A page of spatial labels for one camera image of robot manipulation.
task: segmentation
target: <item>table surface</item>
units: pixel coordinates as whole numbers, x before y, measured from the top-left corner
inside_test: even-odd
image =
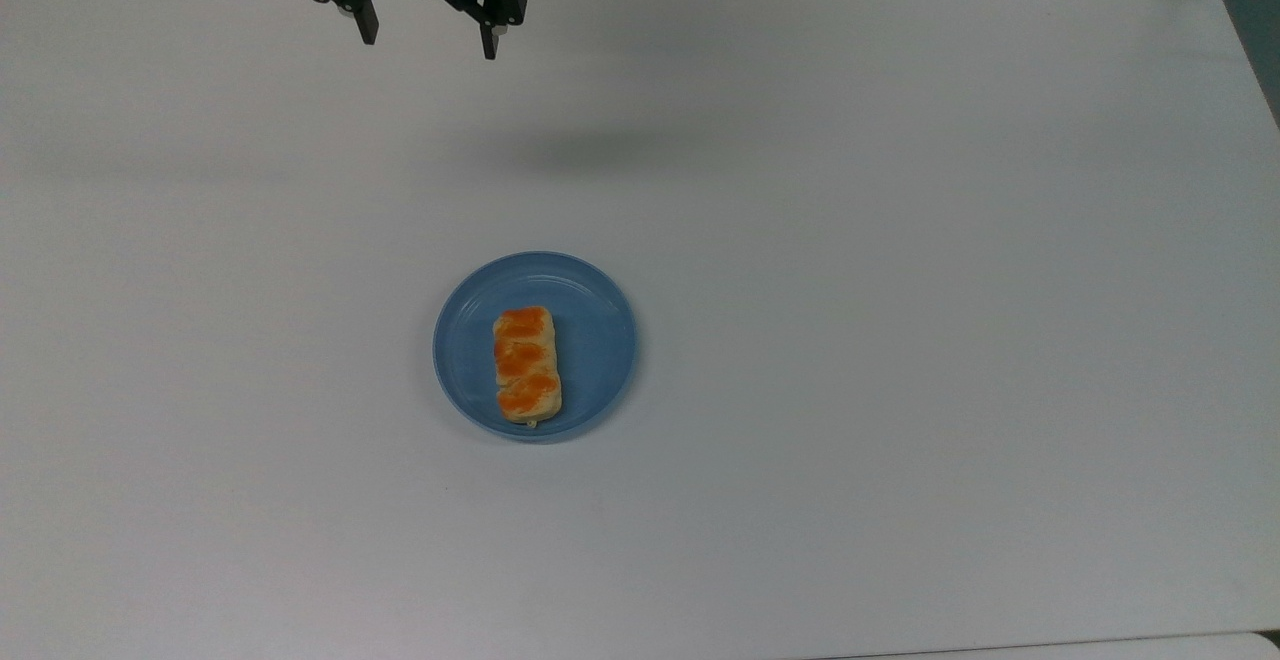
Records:
[[[0,646],[799,659],[1280,627],[1280,133],[1220,0],[0,0]],[[440,306],[634,304],[522,446]]]
[[[938,660],[937,654],[893,657]],[[1280,650],[1257,634],[1220,634],[968,650],[945,660],[1280,660]]]

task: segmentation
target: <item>wooden surface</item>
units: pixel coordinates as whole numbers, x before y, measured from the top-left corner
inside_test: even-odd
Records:
[[[0,0],[0,648],[772,660],[1280,625],[1280,133],[1221,0]],[[467,272],[640,327],[443,397]]]

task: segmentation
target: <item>food on plate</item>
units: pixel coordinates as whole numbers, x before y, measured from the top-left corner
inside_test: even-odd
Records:
[[[493,324],[498,408],[513,423],[536,427],[561,411],[556,326],[540,304],[507,310]]]

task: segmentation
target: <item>blue plate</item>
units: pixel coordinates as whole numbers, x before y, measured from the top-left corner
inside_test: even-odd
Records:
[[[556,324],[559,413],[530,428],[498,409],[493,322],[503,310],[543,304]],[[453,290],[435,321],[435,376],[462,414],[512,440],[567,440],[613,409],[636,359],[636,324],[622,290],[593,265],[559,253],[494,260]]]

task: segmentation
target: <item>plate rim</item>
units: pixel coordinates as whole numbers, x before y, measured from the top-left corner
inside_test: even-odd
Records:
[[[598,272],[600,278],[604,278],[604,281],[608,281],[609,285],[612,285],[614,290],[617,290],[618,299],[622,301],[622,310],[625,310],[625,317],[627,318],[627,325],[631,327],[631,353],[630,356],[627,356],[626,376],[622,377],[622,382],[618,386],[618,390],[614,391],[613,397],[608,402],[605,402],[603,408],[596,411],[595,414],[590,414],[590,417],[582,420],[582,422],[580,423],[576,423],[576,426],[559,428],[559,431],[538,436],[511,435],[508,432],[503,432],[502,428],[489,427],[488,423],[480,422],[480,420],[474,418],[471,413],[463,409],[462,405],[458,404],[458,402],[453,398],[453,395],[449,391],[449,388],[444,382],[443,372],[440,372],[440,356],[442,356],[440,327],[444,321],[445,310],[448,310],[449,306],[454,303],[458,294],[462,292],[462,288],[466,287],[467,283],[472,280],[472,278],[476,278],[479,276],[479,274],[485,272],[486,269],[492,269],[493,265],[508,263],[512,262],[512,260],[526,258],[526,256],[553,256],[553,258],[568,260],[568,262],[571,263],[584,265],[584,267],[589,269],[589,271],[591,272]],[[507,437],[507,440],[517,443],[558,443],[563,440],[570,440],[571,437],[577,437],[579,435],[589,431],[589,428],[594,428],[595,426],[598,426],[605,417],[608,417],[609,413],[612,413],[614,408],[617,408],[618,402],[622,402],[623,397],[626,397],[627,394],[627,390],[630,390],[631,381],[635,377],[636,358],[639,354],[640,354],[640,333],[639,327],[636,326],[635,312],[634,310],[631,310],[631,301],[627,301],[627,295],[625,294],[625,292],[622,292],[622,287],[618,285],[618,283],[614,281],[608,272],[604,272],[602,271],[602,269],[595,267],[594,263],[589,263],[586,262],[586,260],[580,258],[576,255],[558,253],[558,251],[556,249],[522,249],[520,251],[520,253],[503,255],[499,258],[489,260],[488,263],[480,265],[479,269],[467,272],[467,276],[462,278],[462,281],[458,281],[458,285],[453,288],[453,292],[449,292],[449,295],[445,297],[444,304],[440,304],[440,312],[436,313],[435,327],[433,329],[431,333],[431,367],[435,370],[435,381],[439,382],[440,390],[444,391],[444,397],[447,397],[449,404],[453,405],[453,409],[458,411],[458,413],[461,413],[463,418],[471,420],[471,423],[475,423],[475,426],[484,428],[484,431],[497,435],[498,437]]]

